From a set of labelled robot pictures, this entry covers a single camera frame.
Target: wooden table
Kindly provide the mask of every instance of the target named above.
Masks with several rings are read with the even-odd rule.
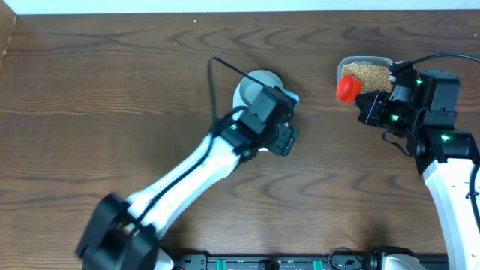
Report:
[[[479,56],[479,47],[479,11],[21,16],[0,78],[0,268],[80,268],[74,248],[98,201],[159,179],[205,136],[211,56],[279,74],[301,97],[300,136],[288,157],[261,153],[207,190],[164,245],[445,253],[413,159],[336,101],[335,72],[347,56]],[[480,66],[419,67],[459,74],[457,128],[480,138]],[[241,76],[218,73],[223,114]]]

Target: green led light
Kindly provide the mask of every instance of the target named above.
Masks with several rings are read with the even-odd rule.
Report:
[[[444,143],[446,143],[446,141],[450,140],[450,137],[449,136],[446,136],[446,135],[440,135],[440,138],[442,138],[442,141]]]

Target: black wire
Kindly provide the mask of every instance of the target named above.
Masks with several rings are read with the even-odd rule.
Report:
[[[354,270],[360,270],[360,269],[363,269],[364,268],[364,265],[363,265],[363,261],[361,259],[359,259],[359,257],[357,256],[357,254],[355,254],[355,252],[353,252],[353,250],[349,249],[348,247],[337,247],[335,248],[331,253],[330,255],[328,255],[328,264],[335,270],[340,270],[337,266],[333,265],[332,264],[332,255],[337,252],[338,250],[340,249],[345,249],[345,250],[348,250],[350,253],[353,254],[353,256],[358,260],[358,262],[360,263],[361,265],[361,268],[357,268],[357,269],[354,269]]]
[[[396,143],[396,142],[391,142],[391,141],[388,141],[387,140],[387,135],[390,135],[390,134],[394,134],[392,131],[390,130],[387,130],[385,131],[383,134],[382,134],[382,140],[387,142],[387,143],[391,143],[392,145],[394,145],[396,148],[398,148],[398,150],[400,150],[402,152],[402,154],[406,155],[407,157],[409,156],[407,151],[405,151],[405,149],[402,147],[402,145]]]
[[[140,224],[142,222],[143,218],[149,213],[150,210],[152,210],[152,208],[155,206],[155,204],[158,203],[160,198],[166,192],[168,192],[175,185],[177,185],[183,178],[185,178],[185,176],[188,176],[189,174],[191,174],[209,156],[210,151],[212,150],[213,140],[215,139],[216,136],[218,136],[218,133],[219,133],[218,129],[220,127],[220,125],[217,122],[217,101],[216,101],[216,98],[215,98],[215,78],[214,78],[212,60],[208,60],[208,88],[209,88],[209,92],[210,92],[211,117],[212,117],[213,123],[212,123],[212,127],[211,127],[211,139],[208,142],[208,147],[207,147],[207,150],[205,151],[205,154],[192,167],[190,167],[190,169],[188,169],[184,173],[182,173],[177,179],[173,180],[160,193],[155,195],[155,197],[153,197],[153,199],[150,200],[147,207],[143,210],[142,214],[136,219],[137,224]]]
[[[475,180],[477,177],[477,173],[479,172],[480,163],[475,164],[473,167],[472,175],[470,176],[470,184],[469,184],[469,193],[466,195],[466,198],[470,198],[470,202],[472,203],[472,210],[473,216],[475,217],[475,222],[477,223],[478,232],[480,233],[480,212],[479,207],[477,206],[477,199],[476,197],[479,195],[475,192]]]
[[[226,65],[227,67],[233,69],[234,71],[240,73],[240,74],[243,75],[244,77],[247,77],[248,79],[253,80],[255,83],[258,83],[258,84],[260,84],[261,86],[265,86],[265,83],[260,82],[258,79],[253,78],[252,76],[250,76],[250,75],[246,74],[245,72],[239,70],[238,68],[234,67],[233,65],[225,62],[224,60],[222,60],[222,59],[220,59],[220,58],[218,58],[218,57],[213,57],[213,59],[216,60],[216,61],[219,61],[220,63]]]
[[[440,58],[440,57],[458,57],[458,58],[470,59],[470,60],[473,60],[473,61],[480,62],[480,58],[475,57],[473,55],[467,55],[467,54],[463,54],[463,53],[439,53],[439,54],[436,54],[436,55],[429,55],[429,56],[425,56],[424,58],[420,58],[420,59],[417,59],[417,60],[414,60],[414,61],[410,61],[409,65],[418,64],[418,63],[423,62],[423,61],[427,61],[427,60],[431,60],[431,59],[435,59],[435,58]]]
[[[412,131],[412,134],[415,134],[417,132],[417,130],[418,130],[418,128],[416,127],[417,126],[417,121],[420,118],[420,114],[423,111],[426,111],[426,110],[428,110],[427,107],[422,107],[422,108],[418,109],[417,113],[415,114],[415,118],[413,119],[412,129],[410,130],[410,131]]]
[[[227,114],[227,116],[233,116],[234,114],[242,111],[242,110],[246,110],[248,109],[248,106],[236,106],[235,108],[233,108],[232,110],[229,111],[229,113]]]
[[[413,61],[406,61],[404,63],[394,64],[394,65],[397,67],[396,72],[399,72],[399,71],[402,71],[402,70],[404,70],[404,69],[406,69],[406,68],[408,68],[408,67],[410,67],[414,64],[418,64],[420,62],[424,62],[424,61],[427,61],[427,60],[436,59],[436,58],[440,58],[440,57],[458,57],[458,58],[473,60],[473,61],[476,61],[476,62],[480,63],[480,58],[475,57],[473,55],[467,55],[467,54],[463,54],[463,53],[439,53],[439,54],[436,54],[436,55],[429,55],[429,56],[425,56],[425,57],[420,58],[420,59],[416,59],[416,60],[413,60]]]

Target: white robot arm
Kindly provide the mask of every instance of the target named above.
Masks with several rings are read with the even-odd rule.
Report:
[[[76,249],[84,270],[170,270],[173,261],[160,240],[197,197],[261,148],[289,154],[299,131],[284,124],[299,98],[244,76],[263,87],[250,107],[216,121],[197,150],[154,184],[125,202],[114,194],[100,201]]]
[[[480,233],[470,198],[466,198],[475,169],[469,159],[449,158],[446,163],[435,160],[423,173],[440,219],[450,269],[480,269]],[[475,183],[480,185],[478,175]],[[417,258],[405,253],[389,253],[379,259],[384,270],[425,269]]]
[[[415,158],[439,215],[450,269],[480,269],[480,218],[475,186],[480,154],[472,134],[455,130],[455,111],[460,81],[442,70],[417,71],[413,64],[437,57],[431,55],[390,67],[395,77],[391,93],[359,94],[358,120],[366,125],[387,128],[383,139]],[[386,135],[406,139],[406,151]],[[409,252],[374,252],[370,269],[423,269]]]

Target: red bottle cap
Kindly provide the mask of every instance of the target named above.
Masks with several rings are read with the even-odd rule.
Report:
[[[344,103],[353,103],[362,91],[362,82],[353,75],[345,75],[337,85],[337,100]]]

